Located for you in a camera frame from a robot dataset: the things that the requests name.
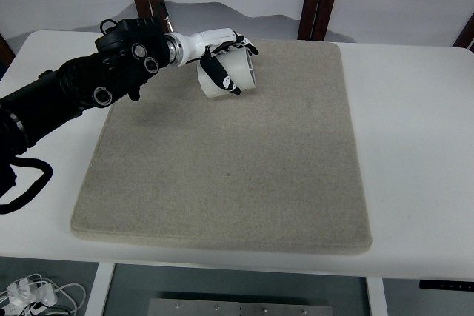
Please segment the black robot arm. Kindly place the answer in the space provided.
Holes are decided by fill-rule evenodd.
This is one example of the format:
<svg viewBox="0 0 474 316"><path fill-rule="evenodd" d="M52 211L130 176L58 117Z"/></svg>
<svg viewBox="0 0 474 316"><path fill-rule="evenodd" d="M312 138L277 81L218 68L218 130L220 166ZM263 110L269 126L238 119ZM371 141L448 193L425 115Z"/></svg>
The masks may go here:
<svg viewBox="0 0 474 316"><path fill-rule="evenodd" d="M27 204L53 175L48 163L21 154L85 110L108 107L124 96L138 101L140 87L160 69L193 61L199 62L219 89L238 95L240 87L217 57L240 49L250 56L258 54L248 38L230 28L183 36L164 32L157 17L113 22L102 30L96 48L96 53L47 70L1 99L1 193L16 184L13 167L42 172L26 192L1 206L2 213Z"/></svg>

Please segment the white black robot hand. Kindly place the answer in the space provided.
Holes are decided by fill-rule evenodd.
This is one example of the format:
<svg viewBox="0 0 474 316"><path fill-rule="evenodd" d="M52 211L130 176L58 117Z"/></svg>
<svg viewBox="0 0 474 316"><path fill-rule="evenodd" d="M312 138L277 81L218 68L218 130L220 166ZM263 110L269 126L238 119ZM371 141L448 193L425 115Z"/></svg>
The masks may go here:
<svg viewBox="0 0 474 316"><path fill-rule="evenodd" d="M185 36L177 32L165 34L170 51L170 66L181 67L200 59L199 64L210 80L221 90L240 95L241 89L233 82L216 56L230 51L245 49L250 56L257 56L256 46L244 35L230 28L207 30ZM214 55L205 55L206 51Z"/></svg>

